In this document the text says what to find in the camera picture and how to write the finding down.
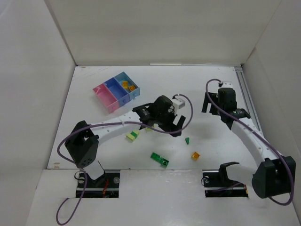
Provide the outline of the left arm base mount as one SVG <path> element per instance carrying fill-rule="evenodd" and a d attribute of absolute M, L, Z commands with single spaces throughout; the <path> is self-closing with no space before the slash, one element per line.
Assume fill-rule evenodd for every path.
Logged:
<path fill-rule="evenodd" d="M 92 180 L 87 176 L 87 186 L 83 198 L 118 198 L 120 170 L 106 171 L 100 179 Z"/>

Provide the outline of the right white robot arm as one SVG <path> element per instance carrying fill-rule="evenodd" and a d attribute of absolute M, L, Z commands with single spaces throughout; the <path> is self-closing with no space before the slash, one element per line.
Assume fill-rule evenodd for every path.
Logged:
<path fill-rule="evenodd" d="M 256 169 L 231 161 L 220 165 L 211 186 L 231 187 L 238 184 L 251 185 L 258 197 L 273 199 L 289 194 L 285 205 L 294 196 L 296 162 L 291 156 L 283 156 L 255 127 L 250 114 L 237 107 L 236 93 L 232 87 L 221 86 L 216 93 L 205 92 L 202 112 L 218 115 L 221 121 L 244 144 L 254 159 Z"/>

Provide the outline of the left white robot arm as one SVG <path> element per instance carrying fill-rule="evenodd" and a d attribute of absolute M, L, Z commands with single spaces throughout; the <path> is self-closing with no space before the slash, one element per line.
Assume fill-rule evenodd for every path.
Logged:
<path fill-rule="evenodd" d="M 177 124 L 174 120 L 177 111 L 184 106 L 185 101 L 180 98 L 169 99 L 161 95 L 153 103 L 137 106 L 120 117 L 100 124 L 88 125 L 86 121 L 80 121 L 64 145 L 76 167 L 97 181 L 105 176 L 105 170 L 96 158 L 100 144 L 127 132 L 152 128 L 155 124 L 161 133 L 180 136 L 186 118 L 181 116 Z"/>

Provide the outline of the large yellow lego brick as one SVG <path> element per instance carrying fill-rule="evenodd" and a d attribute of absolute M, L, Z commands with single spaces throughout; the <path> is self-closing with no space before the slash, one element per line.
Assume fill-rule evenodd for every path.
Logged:
<path fill-rule="evenodd" d="M 121 85 L 124 89 L 128 89 L 128 81 L 122 81 Z"/>

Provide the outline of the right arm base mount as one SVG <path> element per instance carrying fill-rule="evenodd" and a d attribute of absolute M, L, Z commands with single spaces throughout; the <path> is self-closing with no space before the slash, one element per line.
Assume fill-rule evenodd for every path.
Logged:
<path fill-rule="evenodd" d="M 236 164 L 239 163 L 232 161 L 221 164 L 219 169 L 202 170 L 201 184 L 204 186 L 206 198 L 248 198 L 246 185 L 228 178 L 227 167 Z"/>

